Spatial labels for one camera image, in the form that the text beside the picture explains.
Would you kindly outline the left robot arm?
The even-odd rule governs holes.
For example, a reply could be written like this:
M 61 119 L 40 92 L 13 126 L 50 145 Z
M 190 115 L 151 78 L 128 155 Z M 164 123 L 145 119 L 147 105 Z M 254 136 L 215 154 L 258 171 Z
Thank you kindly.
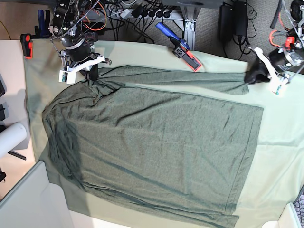
M 282 87 L 304 68 L 304 2 L 294 0 L 288 8 L 280 0 L 270 28 L 268 40 L 276 49 L 264 55 L 261 48 L 251 48 L 256 60 L 246 72 L 247 84 L 271 82 Z

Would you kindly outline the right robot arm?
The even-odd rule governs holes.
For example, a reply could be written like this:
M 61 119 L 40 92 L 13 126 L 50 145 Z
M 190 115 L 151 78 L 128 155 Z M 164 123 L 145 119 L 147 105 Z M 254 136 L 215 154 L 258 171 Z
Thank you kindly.
M 89 25 L 88 14 L 101 10 L 100 28 Z M 107 13 L 99 0 L 58 0 L 54 18 L 49 27 L 51 41 L 60 40 L 64 49 L 56 50 L 62 62 L 59 82 L 73 84 L 80 72 L 85 79 L 98 78 L 98 64 L 111 64 L 111 60 L 95 51 L 98 32 L 105 29 Z

